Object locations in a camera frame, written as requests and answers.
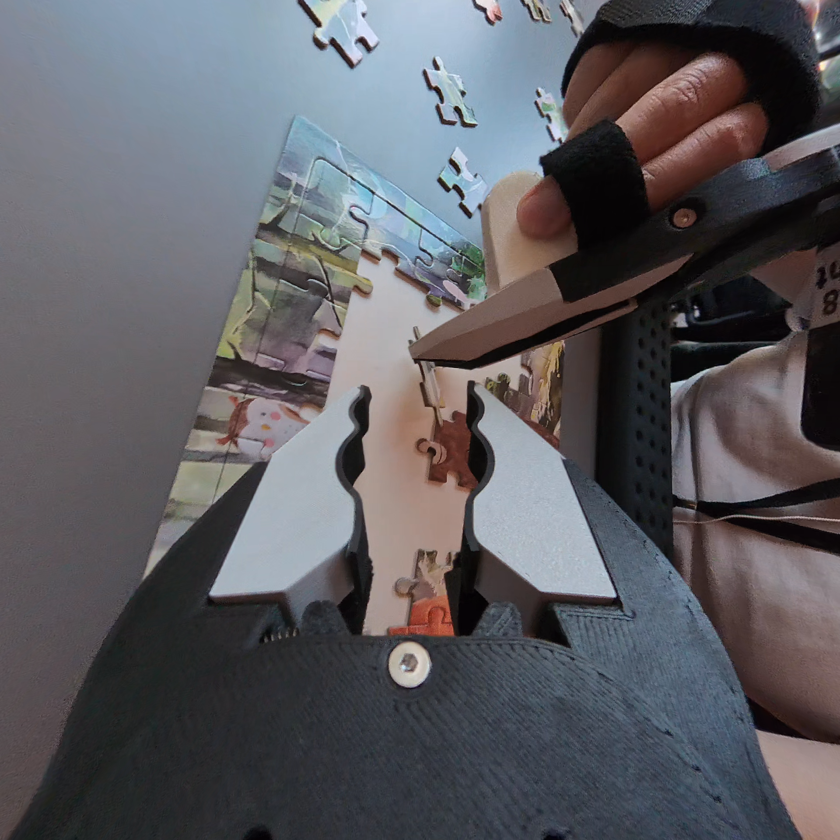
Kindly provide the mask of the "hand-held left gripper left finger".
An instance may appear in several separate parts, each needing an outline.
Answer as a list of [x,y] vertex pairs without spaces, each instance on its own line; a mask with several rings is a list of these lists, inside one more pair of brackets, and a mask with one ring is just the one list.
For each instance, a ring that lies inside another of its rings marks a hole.
[[271,458],[209,591],[217,603],[274,602],[299,624],[311,602],[364,627],[372,562],[362,500],[371,391],[344,393]]

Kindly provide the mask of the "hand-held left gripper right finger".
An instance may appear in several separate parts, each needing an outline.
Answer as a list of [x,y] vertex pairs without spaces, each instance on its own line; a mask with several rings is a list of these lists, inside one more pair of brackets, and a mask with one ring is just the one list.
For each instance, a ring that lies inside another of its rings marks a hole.
[[468,465],[456,562],[456,633],[473,633],[486,605],[517,607],[535,634],[549,604],[618,606],[561,453],[484,386],[467,386]]

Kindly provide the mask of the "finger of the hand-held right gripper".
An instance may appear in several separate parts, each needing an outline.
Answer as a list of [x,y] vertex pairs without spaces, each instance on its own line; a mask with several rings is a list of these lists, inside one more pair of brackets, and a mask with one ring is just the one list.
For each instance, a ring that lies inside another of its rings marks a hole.
[[443,351],[428,351],[420,356],[420,361],[428,361],[444,368],[455,368],[462,370],[474,370],[489,364],[504,361],[510,357],[528,350],[535,350],[538,347],[550,344],[556,340],[564,340],[578,333],[589,331],[604,323],[621,318],[633,312],[637,308],[637,300],[629,299],[615,303],[610,307],[600,308],[567,318],[552,327],[543,329],[526,338],[517,339],[504,344],[498,348],[489,350],[483,354],[473,354],[466,360],[457,360],[450,356],[445,358]]
[[410,354],[420,360],[428,351],[441,350],[445,358],[466,360],[636,294],[634,277],[578,301],[565,301],[552,272],[538,269],[415,341]]

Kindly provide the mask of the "yellow-marked jigsaw piece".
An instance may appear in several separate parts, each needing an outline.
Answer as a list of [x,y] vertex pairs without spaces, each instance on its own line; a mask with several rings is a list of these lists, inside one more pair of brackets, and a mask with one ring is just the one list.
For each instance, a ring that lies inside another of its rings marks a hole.
[[441,427],[444,422],[443,411],[445,409],[445,400],[438,385],[435,364],[428,360],[417,360],[415,358],[413,360],[421,372],[423,403],[426,407],[433,410],[435,424]]

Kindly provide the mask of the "partly assembled jigsaw puzzle board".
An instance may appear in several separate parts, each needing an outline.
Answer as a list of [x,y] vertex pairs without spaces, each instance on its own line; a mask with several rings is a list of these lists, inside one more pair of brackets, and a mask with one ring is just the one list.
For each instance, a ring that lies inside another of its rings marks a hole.
[[441,427],[424,404],[408,344],[486,294],[479,246],[315,123],[294,118],[146,570],[249,467],[367,385],[371,429],[358,488],[374,584],[365,629],[444,634],[444,573],[476,485],[467,383],[559,446],[563,343],[437,373]]

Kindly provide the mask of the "group of puzzle pieces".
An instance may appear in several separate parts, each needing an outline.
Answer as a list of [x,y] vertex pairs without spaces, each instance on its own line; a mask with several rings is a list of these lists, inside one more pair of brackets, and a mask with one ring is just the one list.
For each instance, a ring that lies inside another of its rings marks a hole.
[[[350,65],[356,67],[363,58],[359,45],[373,50],[379,38],[366,20],[367,6],[363,1],[301,1],[315,24],[314,42],[323,49],[334,47]],[[473,108],[466,102],[467,90],[458,74],[446,69],[443,60],[436,56],[433,66],[423,69],[427,88],[434,91],[438,101],[436,111],[442,124],[473,129],[477,127]],[[539,115],[547,120],[547,131],[552,141],[561,144],[568,137],[569,127],[564,119],[560,102],[547,90],[539,87],[534,101]],[[463,151],[455,149],[437,178],[447,191],[460,197],[459,206],[472,217],[483,204],[489,187],[483,178],[468,169]]]

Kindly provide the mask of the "grey desk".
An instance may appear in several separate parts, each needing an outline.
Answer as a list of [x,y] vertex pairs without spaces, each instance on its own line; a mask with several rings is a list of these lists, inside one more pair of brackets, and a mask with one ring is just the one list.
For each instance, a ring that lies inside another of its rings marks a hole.
[[[351,68],[299,2],[2,2],[2,837],[143,578],[292,118],[478,242],[438,172],[538,168],[548,5],[367,2]],[[436,56],[477,127],[440,122]]]

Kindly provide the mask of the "person's right hand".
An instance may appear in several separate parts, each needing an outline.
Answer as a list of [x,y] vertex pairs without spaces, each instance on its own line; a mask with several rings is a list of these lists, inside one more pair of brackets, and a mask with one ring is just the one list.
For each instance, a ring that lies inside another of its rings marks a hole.
[[654,41],[596,45],[563,96],[567,139],[614,121],[633,146],[656,213],[759,154],[769,121],[748,93],[740,65],[720,52]]

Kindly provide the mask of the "black mesh chair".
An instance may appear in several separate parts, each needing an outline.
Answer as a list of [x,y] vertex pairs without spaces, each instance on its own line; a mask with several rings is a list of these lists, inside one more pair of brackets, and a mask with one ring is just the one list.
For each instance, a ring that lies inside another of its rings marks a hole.
[[654,299],[601,329],[595,478],[673,555],[670,325]]

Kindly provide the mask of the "person's white shirt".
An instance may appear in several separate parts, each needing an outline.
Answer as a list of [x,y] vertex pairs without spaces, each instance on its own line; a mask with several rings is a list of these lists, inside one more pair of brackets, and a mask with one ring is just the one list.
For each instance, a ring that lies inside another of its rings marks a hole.
[[775,345],[672,387],[675,565],[745,693],[838,743],[838,452],[801,428],[816,248],[757,269],[793,304]]

